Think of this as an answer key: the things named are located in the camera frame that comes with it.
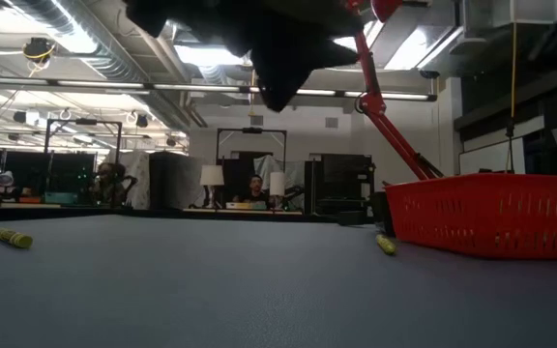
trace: yellow marker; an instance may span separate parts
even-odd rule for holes
[[[33,238],[25,236],[24,234],[16,233],[7,228],[0,228],[0,241],[8,242],[9,244],[20,248],[29,248],[34,243]]]
[[[395,244],[393,242],[391,242],[391,240],[389,240],[388,238],[385,238],[382,235],[377,235],[377,237],[375,237],[375,241],[377,241],[377,244],[379,245],[379,247],[381,247],[382,250],[384,250],[385,254],[395,255],[396,247],[395,247]]]

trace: yellow cable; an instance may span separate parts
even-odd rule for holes
[[[513,72],[511,76],[511,119],[514,119],[516,91],[515,85],[517,80],[517,22],[513,22]],[[507,167],[505,173],[509,172],[511,164],[511,142],[509,142],[509,151],[507,153]]]
[[[27,45],[25,45],[25,46],[23,47],[23,55],[24,55],[25,58],[27,58],[27,59],[39,59],[39,58],[44,58],[44,57],[46,57],[47,55],[51,54],[51,53],[53,52],[53,50],[55,49],[55,44],[54,44],[54,45],[50,48],[50,50],[49,50],[48,52],[43,53],[43,54],[39,54],[39,55],[37,55],[37,56],[30,56],[30,55],[25,54],[25,47],[26,47],[26,46],[27,46]]]

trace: white lampshade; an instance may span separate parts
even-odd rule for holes
[[[10,170],[0,174],[0,186],[3,187],[11,186],[14,182],[15,182],[15,178],[13,177],[12,172]]]
[[[285,173],[270,173],[270,195],[285,195]]]
[[[222,177],[222,166],[204,164],[201,167],[201,186],[223,186],[224,178]]]

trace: wall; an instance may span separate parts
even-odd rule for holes
[[[249,108],[231,106],[228,109],[199,106],[199,114],[210,124],[210,129],[191,131],[190,156],[214,161],[216,156],[217,128],[250,127]],[[342,113],[339,107],[298,107],[285,109],[280,114],[265,107],[256,107],[255,114],[264,116],[264,129],[287,131],[287,160],[308,160],[309,154],[350,154],[350,115]],[[326,129],[326,117],[338,118],[338,129]],[[221,134],[221,140],[229,135]],[[275,134],[282,142],[282,135]],[[268,133],[242,134],[234,132],[220,145],[220,157],[230,158],[232,151],[273,152],[280,159],[282,146]]]
[[[461,150],[453,120],[461,114],[460,81],[449,79],[438,102],[388,101],[387,115],[416,152],[422,153],[446,175],[458,174],[458,155]],[[199,113],[212,129],[191,131],[190,155],[214,161],[216,128],[249,127],[247,107],[228,109],[198,106]],[[287,130],[287,160],[308,160],[309,154],[371,155],[377,167],[376,189],[382,181],[407,183],[417,181],[416,175],[405,164],[379,130],[362,115],[342,113],[338,107],[298,107],[285,109],[280,114],[255,107],[256,114],[265,117],[265,129]],[[337,117],[338,129],[325,129],[325,118]],[[234,133],[220,146],[220,156],[229,158],[231,151],[268,151],[277,158],[282,148],[268,134]]]

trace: lamp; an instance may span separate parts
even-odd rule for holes
[[[222,166],[204,164],[201,167],[201,179],[199,185],[207,187],[206,198],[203,202],[204,208],[216,209],[216,187],[224,185],[224,178],[222,177]]]
[[[275,208],[280,208],[279,202],[285,195],[285,173],[270,173],[270,195],[276,197]]]

